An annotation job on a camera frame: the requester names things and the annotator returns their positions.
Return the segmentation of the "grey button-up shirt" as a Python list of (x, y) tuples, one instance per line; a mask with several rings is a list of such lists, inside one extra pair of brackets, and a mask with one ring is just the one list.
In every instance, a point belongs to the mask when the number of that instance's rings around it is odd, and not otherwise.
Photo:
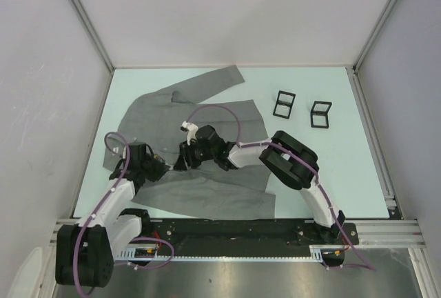
[[(188, 117), (199, 127), (213, 126), (226, 141), (266, 139), (263, 118), (252, 100), (198, 109), (200, 103), (244, 81), (239, 69), (230, 66), (141, 95), (127, 109), (118, 132), (128, 141), (147, 143), (169, 165), (176, 163), (178, 145), (186, 140), (179, 127)], [(276, 198), (266, 191), (269, 176), (264, 166), (224, 171), (206, 161), (196, 169), (171, 170), (156, 183), (147, 181), (133, 202), (204, 219), (271, 219)]]

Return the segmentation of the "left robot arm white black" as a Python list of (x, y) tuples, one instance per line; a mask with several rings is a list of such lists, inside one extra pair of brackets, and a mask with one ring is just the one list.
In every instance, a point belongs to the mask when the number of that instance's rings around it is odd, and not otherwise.
[(168, 170), (146, 143), (132, 142), (123, 149), (109, 185), (92, 211), (57, 233), (55, 280), (64, 286), (103, 288), (114, 261), (125, 247), (137, 241), (163, 245), (147, 210), (128, 208), (139, 189), (158, 181)]

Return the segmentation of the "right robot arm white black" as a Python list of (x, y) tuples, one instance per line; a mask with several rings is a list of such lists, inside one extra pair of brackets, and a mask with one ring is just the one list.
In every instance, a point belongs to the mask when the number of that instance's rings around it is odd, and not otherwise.
[(179, 145), (176, 170), (196, 169), (213, 161), (224, 171), (264, 165), (279, 181), (297, 190), (313, 215), (313, 228), (304, 230), (317, 242), (333, 244), (344, 237), (345, 215), (331, 201), (319, 177), (317, 154), (299, 140), (279, 130), (273, 137), (251, 143), (222, 139), (212, 126), (185, 121), (180, 130), (186, 140)]

